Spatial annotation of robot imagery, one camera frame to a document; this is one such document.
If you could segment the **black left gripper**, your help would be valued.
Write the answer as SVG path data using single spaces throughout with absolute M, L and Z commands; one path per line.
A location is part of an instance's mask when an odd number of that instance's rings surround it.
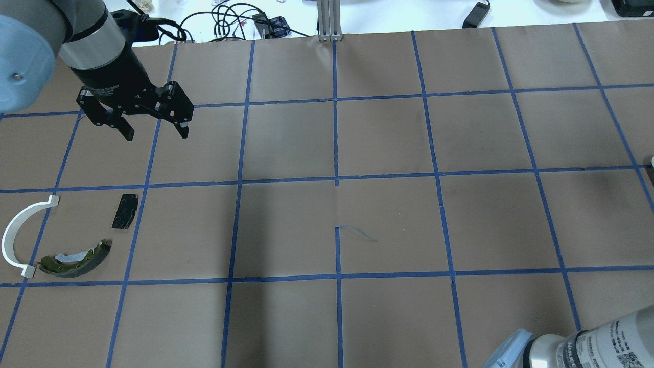
M 96 69 L 76 69 L 73 73 L 83 86 L 76 102 L 95 126 L 107 125 L 132 141 L 134 130 L 123 117 L 145 114 L 145 108 L 156 109 L 161 119 L 175 126 L 182 139 L 189 137 L 189 121 L 194 104 L 177 81 L 156 87 L 150 81 L 142 63 L 131 48 L 105 66 Z M 103 105 L 112 109 L 108 111 Z

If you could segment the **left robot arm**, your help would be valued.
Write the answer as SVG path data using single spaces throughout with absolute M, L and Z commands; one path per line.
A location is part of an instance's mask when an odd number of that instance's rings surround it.
M 147 114 L 187 138 L 193 103 L 178 82 L 153 84 L 132 48 L 177 24 L 129 4 L 133 9 L 110 12 L 103 1 L 2 1 L 2 112 L 30 107 L 61 58 L 82 82 L 76 103 L 96 126 L 131 141 L 126 115 Z

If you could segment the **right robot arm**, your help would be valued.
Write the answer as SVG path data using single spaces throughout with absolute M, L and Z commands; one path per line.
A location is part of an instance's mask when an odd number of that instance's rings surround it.
M 570 337 L 511 334 L 484 367 L 652 367 L 653 305 Z

